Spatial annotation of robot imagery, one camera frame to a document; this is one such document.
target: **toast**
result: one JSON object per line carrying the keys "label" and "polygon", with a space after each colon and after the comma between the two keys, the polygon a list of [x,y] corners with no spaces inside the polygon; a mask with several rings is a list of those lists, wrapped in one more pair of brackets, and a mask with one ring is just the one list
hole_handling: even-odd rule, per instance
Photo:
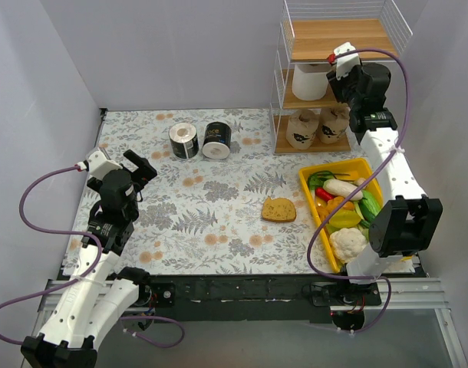
{"label": "toast", "polygon": [[287,198],[271,199],[268,197],[263,204],[262,219],[271,222],[292,222],[297,217],[297,211],[292,201]]}

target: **red chili pepper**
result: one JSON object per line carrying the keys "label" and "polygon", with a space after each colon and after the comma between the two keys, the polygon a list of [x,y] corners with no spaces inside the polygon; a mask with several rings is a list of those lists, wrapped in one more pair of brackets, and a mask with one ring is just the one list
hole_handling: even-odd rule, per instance
{"label": "red chili pepper", "polygon": [[323,188],[316,188],[315,194],[317,197],[321,198],[323,201],[329,201],[333,199],[335,196],[326,192]]}

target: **yellow tray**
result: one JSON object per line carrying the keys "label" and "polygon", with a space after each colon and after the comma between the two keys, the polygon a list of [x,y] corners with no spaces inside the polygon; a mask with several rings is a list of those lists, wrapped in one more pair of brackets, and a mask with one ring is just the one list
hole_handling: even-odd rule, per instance
{"label": "yellow tray", "polygon": [[[301,179],[302,188],[304,189],[305,197],[308,200],[309,207],[311,207],[312,217],[316,226],[321,224],[318,212],[316,211],[315,194],[309,191],[308,188],[308,177],[316,173],[317,171],[329,170],[333,173],[345,173],[350,176],[345,176],[342,179],[356,180],[358,178],[368,178],[372,174],[372,170],[365,159],[349,159],[346,161],[340,161],[337,163],[326,163],[324,165],[304,167],[299,170],[298,175]],[[368,190],[379,202],[382,207],[382,192],[377,180],[372,180],[367,186]],[[322,231],[319,236],[321,237],[323,246],[326,250],[326,256],[328,257],[331,268],[334,272],[339,272],[341,268],[341,262],[333,254],[333,250],[329,244],[328,236],[325,231]]]}

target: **shelf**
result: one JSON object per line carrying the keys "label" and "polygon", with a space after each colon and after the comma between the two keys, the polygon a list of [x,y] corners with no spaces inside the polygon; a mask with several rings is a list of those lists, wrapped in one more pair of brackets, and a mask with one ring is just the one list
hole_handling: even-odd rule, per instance
{"label": "shelf", "polygon": [[338,105],[336,98],[328,85],[326,95],[319,100],[304,101],[299,100],[292,92],[292,79],[294,77],[294,69],[288,71],[288,83],[285,90],[285,99],[283,101],[283,108],[286,110],[297,110],[297,109],[321,109],[322,107],[333,107]]}
{"label": "shelf", "polygon": [[[324,144],[317,137],[308,149],[300,150],[295,149],[290,145],[290,143],[285,138],[287,133],[287,123],[289,115],[283,115],[280,120],[280,127],[278,130],[278,136],[276,137],[275,153],[316,153],[316,152],[341,152],[341,151],[350,151],[350,143],[348,138],[345,135],[338,142],[332,144]],[[278,123],[278,116],[273,117],[273,123]]]}
{"label": "shelf", "polygon": [[[292,61],[325,61],[339,45],[350,42],[355,48],[382,48],[397,55],[379,19],[297,20],[292,22]],[[361,53],[362,60],[385,60],[388,56]]]}

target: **cauliflower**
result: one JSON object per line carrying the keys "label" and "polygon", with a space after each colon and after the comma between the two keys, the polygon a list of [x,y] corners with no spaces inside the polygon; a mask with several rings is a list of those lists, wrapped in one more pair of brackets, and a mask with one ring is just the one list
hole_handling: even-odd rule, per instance
{"label": "cauliflower", "polygon": [[335,256],[344,263],[357,257],[367,245],[367,239],[357,228],[342,228],[331,234],[329,241]]}

